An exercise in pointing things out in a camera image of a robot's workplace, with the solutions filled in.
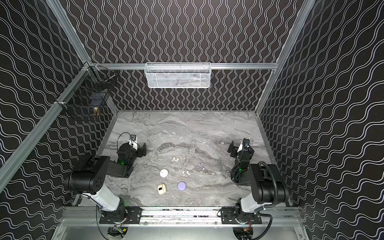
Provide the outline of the white round charging case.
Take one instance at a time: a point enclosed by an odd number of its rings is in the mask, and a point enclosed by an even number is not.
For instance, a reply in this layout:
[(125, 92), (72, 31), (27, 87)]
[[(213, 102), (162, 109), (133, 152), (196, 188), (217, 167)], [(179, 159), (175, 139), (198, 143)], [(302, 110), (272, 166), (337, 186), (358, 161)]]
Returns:
[(169, 171), (168, 171), (167, 169), (162, 169), (162, 170), (160, 171), (160, 176), (161, 176), (162, 178), (166, 178), (166, 177), (168, 176), (168, 174), (169, 174)]

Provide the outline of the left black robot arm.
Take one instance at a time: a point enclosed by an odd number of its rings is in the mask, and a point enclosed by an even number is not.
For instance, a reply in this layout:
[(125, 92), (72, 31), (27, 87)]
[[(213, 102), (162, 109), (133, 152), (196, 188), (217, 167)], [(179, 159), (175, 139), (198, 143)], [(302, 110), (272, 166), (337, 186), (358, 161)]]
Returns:
[(131, 140), (118, 146), (117, 154), (116, 162), (111, 161), (109, 156), (89, 156), (81, 159), (65, 180), (65, 184), (68, 190), (93, 201), (102, 216), (121, 222), (127, 217), (124, 201), (105, 185), (105, 178), (129, 178), (136, 159), (147, 154), (147, 145), (140, 146)]

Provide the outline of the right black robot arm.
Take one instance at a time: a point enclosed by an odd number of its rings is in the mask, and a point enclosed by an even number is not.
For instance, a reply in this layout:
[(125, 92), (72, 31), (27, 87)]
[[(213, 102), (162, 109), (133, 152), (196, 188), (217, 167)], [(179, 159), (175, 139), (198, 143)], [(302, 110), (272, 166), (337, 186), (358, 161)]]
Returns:
[(288, 203), (289, 191), (274, 164), (266, 162), (251, 163), (255, 150), (250, 140), (244, 138), (239, 146), (232, 142), (228, 153), (235, 159), (230, 171), (230, 178), (238, 186), (249, 186), (251, 193), (236, 203), (240, 214), (257, 213), (266, 208), (273, 208)]

